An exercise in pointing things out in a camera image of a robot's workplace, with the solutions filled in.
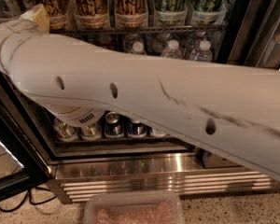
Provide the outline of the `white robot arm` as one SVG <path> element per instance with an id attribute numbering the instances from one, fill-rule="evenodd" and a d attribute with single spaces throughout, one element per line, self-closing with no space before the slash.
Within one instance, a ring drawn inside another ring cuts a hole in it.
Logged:
<path id="1" fill-rule="evenodd" d="M 115 111 L 280 181 L 280 71 L 133 55 L 47 33 L 42 6 L 0 24 L 0 72 L 73 126 Z"/>

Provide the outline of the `yellow foam padded gripper finger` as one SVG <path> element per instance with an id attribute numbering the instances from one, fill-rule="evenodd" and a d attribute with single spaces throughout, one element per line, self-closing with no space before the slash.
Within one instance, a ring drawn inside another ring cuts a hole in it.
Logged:
<path id="1" fill-rule="evenodd" d="M 32 21 L 40 26 L 46 34 L 49 33 L 49 15 L 43 4 L 33 6 L 21 15 L 21 19 Z"/>

